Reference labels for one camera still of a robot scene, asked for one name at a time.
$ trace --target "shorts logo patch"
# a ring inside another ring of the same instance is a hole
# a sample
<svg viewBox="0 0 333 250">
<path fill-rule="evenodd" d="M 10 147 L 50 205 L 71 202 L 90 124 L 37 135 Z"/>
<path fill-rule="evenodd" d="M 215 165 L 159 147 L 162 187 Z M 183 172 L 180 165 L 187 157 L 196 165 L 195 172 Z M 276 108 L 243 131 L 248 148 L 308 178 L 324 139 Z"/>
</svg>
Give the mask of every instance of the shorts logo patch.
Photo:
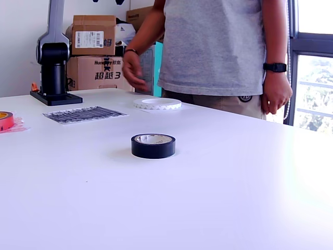
<svg viewBox="0 0 333 250">
<path fill-rule="evenodd" d="M 243 103 L 248 103 L 249 101 L 252 100 L 252 96 L 239 96 L 238 98 L 239 98 L 240 101 L 243 102 Z"/>
</svg>

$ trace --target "hand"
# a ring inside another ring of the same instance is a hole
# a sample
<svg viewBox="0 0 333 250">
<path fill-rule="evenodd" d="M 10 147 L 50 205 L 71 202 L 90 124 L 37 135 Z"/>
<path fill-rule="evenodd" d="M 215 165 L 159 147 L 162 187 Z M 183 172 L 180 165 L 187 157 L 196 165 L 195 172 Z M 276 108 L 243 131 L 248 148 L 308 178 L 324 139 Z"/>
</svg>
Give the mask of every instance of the hand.
<svg viewBox="0 0 333 250">
<path fill-rule="evenodd" d="M 268 115 L 285 106 L 292 96 L 292 89 L 285 73 L 268 71 L 264 82 L 262 109 Z"/>
<path fill-rule="evenodd" d="M 139 56 L 133 51 L 128 51 L 124 55 L 123 62 L 123 74 L 129 84 L 138 90 L 148 91 L 146 82 L 139 78 L 142 77 Z"/>
</svg>

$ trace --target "bracelet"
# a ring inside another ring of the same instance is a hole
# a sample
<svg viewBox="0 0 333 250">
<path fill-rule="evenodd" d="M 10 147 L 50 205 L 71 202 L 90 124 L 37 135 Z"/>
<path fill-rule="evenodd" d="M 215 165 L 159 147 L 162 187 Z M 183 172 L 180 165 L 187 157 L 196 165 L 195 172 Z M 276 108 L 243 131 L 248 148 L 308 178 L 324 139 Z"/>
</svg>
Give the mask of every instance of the bracelet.
<svg viewBox="0 0 333 250">
<path fill-rule="evenodd" d="M 126 49 L 126 50 L 124 51 L 123 56 L 124 56 L 127 52 L 129 52 L 129 51 L 132 51 L 132 52 L 136 53 L 137 55 L 139 55 L 139 53 L 138 53 L 135 49 L 133 49 L 133 48 L 129 48 L 129 49 Z"/>
</svg>

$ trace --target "red tape roll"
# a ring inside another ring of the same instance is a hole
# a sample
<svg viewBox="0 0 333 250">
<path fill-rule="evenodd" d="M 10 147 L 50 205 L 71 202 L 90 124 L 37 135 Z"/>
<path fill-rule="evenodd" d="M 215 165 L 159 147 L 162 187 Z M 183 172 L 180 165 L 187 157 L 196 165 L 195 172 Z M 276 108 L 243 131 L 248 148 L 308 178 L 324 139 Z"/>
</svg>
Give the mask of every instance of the red tape roll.
<svg viewBox="0 0 333 250">
<path fill-rule="evenodd" d="M 14 126 L 14 115 L 10 112 L 0 111 L 0 131 L 10 129 Z"/>
</svg>

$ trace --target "white wall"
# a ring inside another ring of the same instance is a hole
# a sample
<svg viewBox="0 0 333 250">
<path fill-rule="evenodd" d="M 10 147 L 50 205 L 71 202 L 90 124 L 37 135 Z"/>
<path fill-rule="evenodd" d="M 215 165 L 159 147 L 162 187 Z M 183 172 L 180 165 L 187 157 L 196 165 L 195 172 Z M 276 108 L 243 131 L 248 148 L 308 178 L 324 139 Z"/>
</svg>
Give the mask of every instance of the white wall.
<svg viewBox="0 0 333 250">
<path fill-rule="evenodd" d="M 155 0 L 131 0 L 131 9 L 139 9 L 152 6 L 154 4 L 154 1 Z"/>
<path fill-rule="evenodd" d="M 39 86 L 35 48 L 46 31 L 48 4 L 48 0 L 0 0 L 0 97 L 26 95 L 34 81 Z M 63 32 L 73 15 L 115 15 L 126 20 L 129 8 L 130 0 L 121 6 L 115 0 L 65 0 Z"/>
</svg>

